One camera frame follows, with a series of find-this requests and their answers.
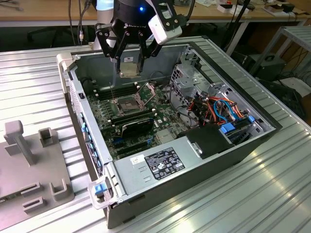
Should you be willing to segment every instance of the workbench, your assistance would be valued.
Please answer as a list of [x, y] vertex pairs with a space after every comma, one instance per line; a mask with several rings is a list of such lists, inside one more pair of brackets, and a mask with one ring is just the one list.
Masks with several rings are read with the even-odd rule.
[[[173, 41], [187, 42], [189, 38]], [[291, 232], [311, 231], [311, 128], [212, 41], [191, 37], [282, 129], [239, 164], [112, 230], [92, 207], [90, 182], [66, 107], [56, 55], [89, 46], [0, 53], [0, 140], [19, 119], [25, 135], [56, 129], [75, 198], [4, 233], [22, 232]], [[217, 82], [210, 67], [201, 68]]]

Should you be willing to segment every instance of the sticker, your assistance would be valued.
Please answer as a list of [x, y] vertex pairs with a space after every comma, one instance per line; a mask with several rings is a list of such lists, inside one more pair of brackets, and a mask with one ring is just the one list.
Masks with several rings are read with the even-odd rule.
[[145, 161], [145, 160], [144, 160], [144, 155], [143, 155], [143, 154], [141, 154], [141, 155], [139, 155], [139, 156], [135, 156], [135, 157], [133, 157], [133, 158], [130, 158], [130, 160], [131, 160], [131, 162], [132, 162], [133, 165], [139, 164], [139, 163]]
[[125, 57], [124, 62], [132, 62], [134, 57]]
[[144, 159], [157, 180], [161, 180], [185, 168], [173, 147], [146, 156]]

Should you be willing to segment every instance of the wooden desk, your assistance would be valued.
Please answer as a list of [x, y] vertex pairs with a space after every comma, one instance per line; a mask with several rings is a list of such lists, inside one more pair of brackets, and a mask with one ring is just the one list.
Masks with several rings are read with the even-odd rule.
[[[0, 7], [0, 27], [22, 27], [22, 26], [64, 26], [69, 25], [68, 21], [68, 0], [18, 0], [20, 7], [24, 11]], [[242, 22], [267, 22], [267, 21], [304, 21], [307, 15], [300, 15], [297, 18], [288, 16], [273, 16], [258, 5], [254, 11], [250, 11], [241, 19]], [[175, 7], [178, 14], [186, 15], [188, 7]], [[77, 0], [71, 1], [71, 19], [73, 25], [77, 25], [79, 20], [79, 10]], [[97, 13], [93, 6], [84, 14], [83, 24], [96, 24]], [[198, 3], [195, 4], [189, 23], [217, 23], [229, 22], [232, 14], [224, 14], [216, 9], [215, 5], [205, 7]]]

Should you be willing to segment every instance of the power supply label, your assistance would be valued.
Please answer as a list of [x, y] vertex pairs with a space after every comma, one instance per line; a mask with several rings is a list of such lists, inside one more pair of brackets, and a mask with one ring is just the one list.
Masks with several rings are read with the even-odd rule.
[[173, 147], [145, 157], [148, 167], [157, 180], [168, 177], [185, 168]]

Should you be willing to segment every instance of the blue cable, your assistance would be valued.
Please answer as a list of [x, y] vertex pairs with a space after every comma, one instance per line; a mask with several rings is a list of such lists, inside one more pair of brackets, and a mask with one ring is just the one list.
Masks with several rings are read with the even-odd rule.
[[226, 123], [228, 123], [228, 121], [227, 121], [227, 119], [226, 119], [226, 118], [224, 118], [223, 116], [219, 115], [219, 113], [218, 113], [218, 111], [217, 111], [217, 106], [216, 106], [216, 103], [217, 103], [217, 101], [216, 101], [216, 102], [214, 102], [214, 112], [215, 112], [215, 114], [216, 114], [219, 118], [221, 118], [221, 119], [225, 120], [225, 122], [226, 122]]
[[215, 101], [215, 103], [214, 103], [214, 111], [215, 111], [215, 114], [216, 114], [218, 117], [220, 117], [221, 119], [224, 119], [224, 120], [226, 121], [226, 123], [228, 123], [227, 119], [224, 118], [224, 117], [222, 117], [222, 116], [220, 116], [219, 113], [218, 113], [218, 111], [216, 110], [216, 109], [217, 109], [217, 108], [216, 108], [216, 107], [217, 107], [216, 103], [217, 103], [218, 101], [223, 102], [223, 103], [228, 107], [230, 113], [234, 116], [234, 118], [240, 119], [240, 118], [238, 117], [238, 115], [237, 115], [236, 113], [233, 112], [233, 110], [232, 110], [231, 106], [228, 104], [228, 102], [226, 102], [226, 101], [224, 101], [224, 100], [217, 100], [217, 101]]

